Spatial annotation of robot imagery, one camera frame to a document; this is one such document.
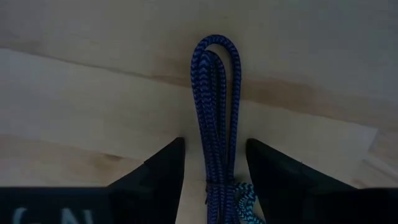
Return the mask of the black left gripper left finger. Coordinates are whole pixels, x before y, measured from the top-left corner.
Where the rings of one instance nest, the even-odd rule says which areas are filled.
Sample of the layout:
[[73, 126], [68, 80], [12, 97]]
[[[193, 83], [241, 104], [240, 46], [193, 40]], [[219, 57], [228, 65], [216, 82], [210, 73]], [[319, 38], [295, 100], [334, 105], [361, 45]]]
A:
[[0, 224], [175, 224], [185, 140], [105, 187], [0, 187]]

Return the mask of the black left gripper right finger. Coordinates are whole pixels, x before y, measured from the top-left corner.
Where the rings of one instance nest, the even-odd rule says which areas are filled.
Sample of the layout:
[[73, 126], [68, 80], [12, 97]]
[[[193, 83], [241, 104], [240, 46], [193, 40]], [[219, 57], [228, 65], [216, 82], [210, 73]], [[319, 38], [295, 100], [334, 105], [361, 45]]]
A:
[[254, 138], [246, 160], [267, 224], [398, 224], [398, 187], [357, 189]]

